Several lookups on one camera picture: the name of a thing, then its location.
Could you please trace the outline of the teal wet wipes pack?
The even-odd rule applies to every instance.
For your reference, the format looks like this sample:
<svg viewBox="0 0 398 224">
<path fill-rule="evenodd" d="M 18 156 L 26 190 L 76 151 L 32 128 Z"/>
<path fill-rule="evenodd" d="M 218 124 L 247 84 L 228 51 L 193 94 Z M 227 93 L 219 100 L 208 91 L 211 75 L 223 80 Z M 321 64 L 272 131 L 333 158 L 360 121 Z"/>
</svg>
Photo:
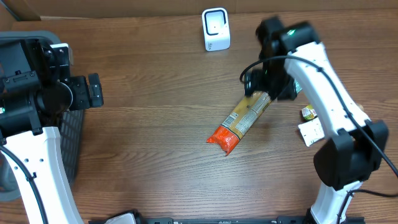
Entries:
<svg viewBox="0 0 398 224">
<path fill-rule="evenodd" d="M 296 94 L 299 94 L 302 91 L 302 87 L 300 86 L 297 80 L 294 81 L 294 86 Z"/>
</svg>

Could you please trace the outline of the green snack packet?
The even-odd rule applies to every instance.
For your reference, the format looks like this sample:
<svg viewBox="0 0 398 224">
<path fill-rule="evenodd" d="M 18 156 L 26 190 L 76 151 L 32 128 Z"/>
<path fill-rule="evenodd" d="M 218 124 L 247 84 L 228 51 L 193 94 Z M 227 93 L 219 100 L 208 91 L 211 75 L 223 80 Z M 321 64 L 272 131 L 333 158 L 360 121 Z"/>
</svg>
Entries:
<svg viewBox="0 0 398 224">
<path fill-rule="evenodd" d="M 302 117 L 306 121 L 311 121 L 317 117 L 317 113 L 312 105 L 307 105 L 301 109 Z"/>
</svg>

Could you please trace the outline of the orange biscuit roll pack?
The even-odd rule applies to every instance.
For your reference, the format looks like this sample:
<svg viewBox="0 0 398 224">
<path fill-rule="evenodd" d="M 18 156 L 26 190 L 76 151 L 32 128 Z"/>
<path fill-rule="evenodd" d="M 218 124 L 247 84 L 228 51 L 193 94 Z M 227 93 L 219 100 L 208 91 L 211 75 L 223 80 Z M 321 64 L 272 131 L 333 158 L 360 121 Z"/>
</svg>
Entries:
<svg viewBox="0 0 398 224">
<path fill-rule="evenodd" d="M 244 96 L 206 142 L 218 144 L 229 155 L 271 103 L 266 92 Z"/>
</svg>

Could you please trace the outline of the white tube gold cap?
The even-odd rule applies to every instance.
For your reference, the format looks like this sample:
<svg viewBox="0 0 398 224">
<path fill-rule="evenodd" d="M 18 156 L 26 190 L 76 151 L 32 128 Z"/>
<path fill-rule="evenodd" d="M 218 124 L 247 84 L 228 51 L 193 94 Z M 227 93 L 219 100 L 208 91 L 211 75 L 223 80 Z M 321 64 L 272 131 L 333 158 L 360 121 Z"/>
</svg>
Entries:
<svg viewBox="0 0 398 224">
<path fill-rule="evenodd" d="M 341 106 L 330 108 L 327 117 L 330 119 L 332 127 L 331 130 L 327 131 L 327 134 L 324 133 L 321 122 L 325 117 L 321 116 L 319 118 L 318 114 L 315 119 L 298 125 L 298 129 L 307 147 L 326 137 L 337 136 L 339 129 L 345 129 L 347 132 L 356 129 L 356 126 L 350 121 L 346 111 Z"/>
</svg>

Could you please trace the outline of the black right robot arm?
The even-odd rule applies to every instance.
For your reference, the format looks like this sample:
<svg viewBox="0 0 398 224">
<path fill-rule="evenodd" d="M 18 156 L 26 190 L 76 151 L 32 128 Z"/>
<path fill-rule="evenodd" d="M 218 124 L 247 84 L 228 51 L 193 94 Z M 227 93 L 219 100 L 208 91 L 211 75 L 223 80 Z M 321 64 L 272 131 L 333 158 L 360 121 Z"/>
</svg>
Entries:
<svg viewBox="0 0 398 224">
<path fill-rule="evenodd" d="M 284 26 L 278 17 L 263 20 L 256 29 L 261 44 L 257 69 L 249 65 L 240 75 L 246 96 L 257 91 L 272 99 L 296 97 L 298 83 L 321 123 L 325 144 L 313 163 L 321 185 L 315 203 L 295 223 L 363 223 L 345 213 L 362 184 L 387 160 L 389 130 L 371 121 L 353 101 L 335 73 L 326 48 L 307 22 Z"/>
</svg>

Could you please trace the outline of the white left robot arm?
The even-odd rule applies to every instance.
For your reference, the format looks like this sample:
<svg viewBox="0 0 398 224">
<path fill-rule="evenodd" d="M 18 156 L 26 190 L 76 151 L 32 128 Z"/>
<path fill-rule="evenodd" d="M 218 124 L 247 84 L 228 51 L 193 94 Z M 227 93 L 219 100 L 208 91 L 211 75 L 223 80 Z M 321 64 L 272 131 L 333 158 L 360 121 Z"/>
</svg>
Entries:
<svg viewBox="0 0 398 224">
<path fill-rule="evenodd" d="M 97 73 L 73 76 L 72 51 L 38 37 L 1 42 L 1 154 L 31 223 L 81 223 L 62 160 L 79 137 L 65 113 L 99 108 Z"/>
</svg>

